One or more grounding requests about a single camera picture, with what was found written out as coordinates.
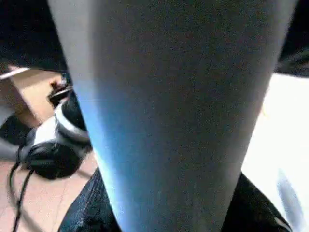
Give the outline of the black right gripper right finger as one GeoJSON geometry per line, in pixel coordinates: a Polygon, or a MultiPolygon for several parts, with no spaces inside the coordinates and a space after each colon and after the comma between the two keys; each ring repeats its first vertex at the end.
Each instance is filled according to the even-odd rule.
{"type": "Polygon", "coordinates": [[[240,174],[221,231],[291,232],[292,228],[273,203],[240,174]]]}

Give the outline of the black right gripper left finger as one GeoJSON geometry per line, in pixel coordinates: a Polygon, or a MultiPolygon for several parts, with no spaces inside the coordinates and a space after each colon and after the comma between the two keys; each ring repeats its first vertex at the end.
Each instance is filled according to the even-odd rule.
{"type": "Polygon", "coordinates": [[[60,232],[119,232],[99,169],[67,210],[60,232]]]}

